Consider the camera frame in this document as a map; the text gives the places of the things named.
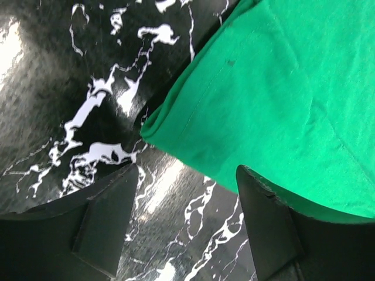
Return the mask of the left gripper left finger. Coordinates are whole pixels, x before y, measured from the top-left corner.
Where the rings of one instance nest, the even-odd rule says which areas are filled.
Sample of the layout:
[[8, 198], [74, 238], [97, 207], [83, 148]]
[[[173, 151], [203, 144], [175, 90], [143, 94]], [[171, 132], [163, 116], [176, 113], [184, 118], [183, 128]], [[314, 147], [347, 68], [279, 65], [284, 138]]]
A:
[[2, 280], [110, 280], [118, 271], [139, 171], [125, 166], [75, 193], [1, 215]]

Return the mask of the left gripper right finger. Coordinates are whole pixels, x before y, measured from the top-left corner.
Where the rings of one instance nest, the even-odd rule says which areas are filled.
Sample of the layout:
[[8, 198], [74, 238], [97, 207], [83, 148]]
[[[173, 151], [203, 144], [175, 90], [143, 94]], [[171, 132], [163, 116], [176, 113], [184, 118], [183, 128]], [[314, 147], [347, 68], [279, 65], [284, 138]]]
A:
[[258, 280], [373, 280], [374, 220], [333, 210], [236, 170]]

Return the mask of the green t shirt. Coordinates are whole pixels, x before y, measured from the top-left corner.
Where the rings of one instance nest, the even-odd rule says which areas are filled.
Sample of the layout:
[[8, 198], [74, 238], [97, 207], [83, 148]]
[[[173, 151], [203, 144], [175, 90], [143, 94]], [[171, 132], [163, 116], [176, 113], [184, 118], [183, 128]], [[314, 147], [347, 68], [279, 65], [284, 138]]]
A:
[[244, 165], [374, 218], [374, 2], [240, 1], [141, 136], [231, 191]]

